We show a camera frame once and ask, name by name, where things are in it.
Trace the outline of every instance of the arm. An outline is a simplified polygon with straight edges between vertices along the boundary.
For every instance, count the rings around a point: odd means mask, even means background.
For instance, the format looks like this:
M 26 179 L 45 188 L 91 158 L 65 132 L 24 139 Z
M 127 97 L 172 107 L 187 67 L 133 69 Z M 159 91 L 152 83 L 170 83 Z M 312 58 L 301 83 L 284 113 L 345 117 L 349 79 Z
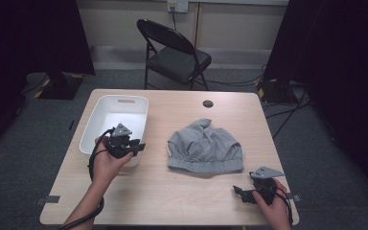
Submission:
M 277 188 L 283 190 L 285 193 L 287 192 L 286 187 L 284 187 L 277 179 L 274 179 L 274 181 L 276 181 Z M 275 196 L 273 202 L 270 205 L 267 205 L 265 203 L 265 200 L 258 192 L 253 191 L 252 195 L 258 203 L 259 207 L 262 209 L 262 212 L 264 213 L 265 219 L 267 220 L 268 224 L 274 230 L 291 229 L 288 223 L 288 209 L 282 199 Z
M 98 145 L 97 152 L 101 150 L 106 150 L 104 142 L 107 137 L 103 138 L 103 141 Z M 129 153 L 123 158 L 117 159 L 109 154 L 109 152 L 104 151 L 99 153 L 95 157 L 94 162 L 94 178 L 89 186 L 86 194 L 64 222 L 64 224 L 70 223 L 74 220 L 83 218 L 92 212 L 94 212 L 103 198 L 107 188 L 109 187 L 112 180 L 118 175 L 119 171 L 125 163 L 130 161 L 133 153 Z M 90 219 L 73 229 L 92 229 L 94 225 L 94 219 Z

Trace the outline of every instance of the chair seat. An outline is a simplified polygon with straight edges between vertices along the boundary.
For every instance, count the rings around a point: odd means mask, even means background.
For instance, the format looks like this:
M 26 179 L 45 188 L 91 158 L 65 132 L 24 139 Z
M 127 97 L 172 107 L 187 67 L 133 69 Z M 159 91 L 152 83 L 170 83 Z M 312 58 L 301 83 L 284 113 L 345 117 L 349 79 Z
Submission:
M 201 71 L 211 64 L 211 56 L 195 50 Z M 189 84 L 195 76 L 196 62 L 193 56 L 178 52 L 169 47 L 164 48 L 147 61 L 147 66 L 152 71 L 166 76 L 182 84 Z

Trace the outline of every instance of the chair backrest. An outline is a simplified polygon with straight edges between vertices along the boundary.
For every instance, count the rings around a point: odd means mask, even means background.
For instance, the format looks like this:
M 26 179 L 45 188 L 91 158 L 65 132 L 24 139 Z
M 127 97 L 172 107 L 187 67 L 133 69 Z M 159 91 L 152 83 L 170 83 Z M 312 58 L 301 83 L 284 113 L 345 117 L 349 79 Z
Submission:
M 150 45 L 151 39 L 188 55 L 194 55 L 196 53 L 193 44 L 184 35 L 169 27 L 147 19 L 139 19 L 136 25 L 140 33 L 142 33 L 143 37 Z

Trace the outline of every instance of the light wood tabletop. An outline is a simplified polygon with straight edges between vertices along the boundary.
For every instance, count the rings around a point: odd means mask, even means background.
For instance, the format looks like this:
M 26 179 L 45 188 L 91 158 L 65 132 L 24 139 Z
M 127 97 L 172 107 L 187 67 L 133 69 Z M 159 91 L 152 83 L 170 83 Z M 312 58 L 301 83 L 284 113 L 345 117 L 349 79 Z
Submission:
M 145 97 L 149 113 L 139 164 L 123 168 L 104 196 L 103 211 L 95 224 L 103 225 L 226 225 L 266 224 L 259 207 L 242 200 L 233 185 L 253 189 L 249 172 L 266 166 L 283 171 L 256 94 L 165 90 L 94 90 L 80 118 L 50 196 L 40 216 L 43 224 L 60 225 L 74 210 L 90 185 L 89 156 L 80 151 L 80 141 L 100 97 L 130 95 Z M 203 106 L 209 100 L 212 107 Z M 175 131 L 201 118 L 212 120 L 241 144 L 244 170 L 237 173 L 195 173 L 168 168 L 167 141 Z M 289 191 L 284 176 L 278 177 Z M 299 221 L 291 201 L 293 224 Z

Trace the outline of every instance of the person's left hand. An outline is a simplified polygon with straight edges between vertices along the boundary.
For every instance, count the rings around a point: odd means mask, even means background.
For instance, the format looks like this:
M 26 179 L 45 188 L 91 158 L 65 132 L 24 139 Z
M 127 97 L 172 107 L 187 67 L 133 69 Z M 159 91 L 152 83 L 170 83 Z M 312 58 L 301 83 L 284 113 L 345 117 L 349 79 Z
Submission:
M 109 185 L 115 176 L 118 175 L 123 165 L 129 162 L 133 156 L 133 152 L 130 152 L 126 156 L 119 159 L 113 157 L 104 146 L 107 140 L 108 137 L 105 136 L 98 145 L 96 151 L 103 152 L 98 153 L 98 155 L 95 157 L 94 178 L 92 179 L 93 183 L 105 183 L 106 185 Z

